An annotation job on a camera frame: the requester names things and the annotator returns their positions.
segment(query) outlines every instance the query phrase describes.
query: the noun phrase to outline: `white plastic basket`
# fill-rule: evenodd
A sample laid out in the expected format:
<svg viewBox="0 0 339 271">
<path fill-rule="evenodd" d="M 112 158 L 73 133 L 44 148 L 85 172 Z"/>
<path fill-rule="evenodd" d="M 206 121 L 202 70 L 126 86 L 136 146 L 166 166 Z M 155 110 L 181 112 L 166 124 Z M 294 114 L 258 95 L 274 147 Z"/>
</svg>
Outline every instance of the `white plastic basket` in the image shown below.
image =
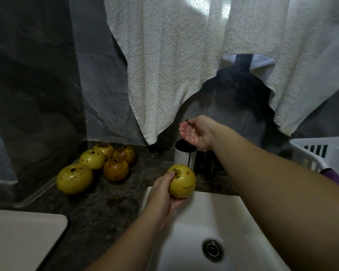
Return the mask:
<svg viewBox="0 0 339 271">
<path fill-rule="evenodd" d="M 292 160 L 315 171 L 332 168 L 339 174 L 339 137 L 292 139 Z"/>
</svg>

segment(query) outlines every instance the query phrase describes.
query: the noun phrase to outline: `marble countertop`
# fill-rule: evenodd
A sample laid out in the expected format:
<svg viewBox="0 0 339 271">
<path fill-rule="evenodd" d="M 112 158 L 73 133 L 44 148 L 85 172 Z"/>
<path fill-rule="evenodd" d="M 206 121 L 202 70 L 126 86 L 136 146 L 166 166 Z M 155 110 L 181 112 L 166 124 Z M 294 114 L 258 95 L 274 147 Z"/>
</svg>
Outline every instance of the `marble countertop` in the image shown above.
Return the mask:
<svg viewBox="0 0 339 271">
<path fill-rule="evenodd" d="M 93 185 L 84 194 L 68 197 L 53 185 L 29 205 L 16 209 L 63 214 L 69 220 L 67 231 L 40 270 L 83 270 L 133 222 L 147 187 L 167 172 L 174 154 L 173 149 L 145 146 L 134 149 L 138 159 L 124 182 L 110 183 L 98 171 Z M 206 180 L 196 169 L 195 174 L 196 191 L 237 195 L 228 177 Z"/>
</svg>

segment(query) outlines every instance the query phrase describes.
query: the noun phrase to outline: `sink drain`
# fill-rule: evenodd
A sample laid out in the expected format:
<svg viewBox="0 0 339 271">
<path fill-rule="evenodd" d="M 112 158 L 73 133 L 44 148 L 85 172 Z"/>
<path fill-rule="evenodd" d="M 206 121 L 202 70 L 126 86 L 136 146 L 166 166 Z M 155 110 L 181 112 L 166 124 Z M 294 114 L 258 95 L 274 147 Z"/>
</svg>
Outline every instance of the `sink drain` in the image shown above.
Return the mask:
<svg viewBox="0 0 339 271">
<path fill-rule="evenodd" d="M 219 262 L 223 259 L 223 248 L 215 240 L 205 240 L 202 243 L 202 251 L 205 257 L 212 262 Z"/>
</svg>

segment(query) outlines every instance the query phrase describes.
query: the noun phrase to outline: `sink basin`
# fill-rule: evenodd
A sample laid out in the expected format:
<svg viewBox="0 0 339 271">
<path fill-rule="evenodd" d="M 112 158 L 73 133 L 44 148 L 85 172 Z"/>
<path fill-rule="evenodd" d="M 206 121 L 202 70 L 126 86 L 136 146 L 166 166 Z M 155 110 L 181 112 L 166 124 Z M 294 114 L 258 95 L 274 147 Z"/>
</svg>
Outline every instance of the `sink basin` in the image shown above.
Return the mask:
<svg viewBox="0 0 339 271">
<path fill-rule="evenodd" d="M 140 212 L 150 190 L 151 187 L 145 193 Z M 146 270 L 288 271 L 289 268 L 240 197 L 195 191 L 158 239 Z"/>
</svg>

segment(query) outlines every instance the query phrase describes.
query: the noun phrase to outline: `white towel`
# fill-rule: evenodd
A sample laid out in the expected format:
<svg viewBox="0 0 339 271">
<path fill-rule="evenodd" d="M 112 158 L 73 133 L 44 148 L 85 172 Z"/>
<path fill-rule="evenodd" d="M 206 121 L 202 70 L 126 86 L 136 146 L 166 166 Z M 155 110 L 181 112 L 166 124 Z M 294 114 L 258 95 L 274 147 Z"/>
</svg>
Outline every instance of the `white towel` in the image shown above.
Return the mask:
<svg viewBox="0 0 339 271">
<path fill-rule="evenodd" d="M 302 96 L 312 62 L 339 24 L 339 0 L 104 4 L 110 30 L 128 62 L 129 100 L 148 144 L 172 123 L 181 104 L 216 75 L 221 58 L 239 53 L 276 61 L 265 82 L 274 92 L 270 106 L 281 126 Z"/>
</svg>

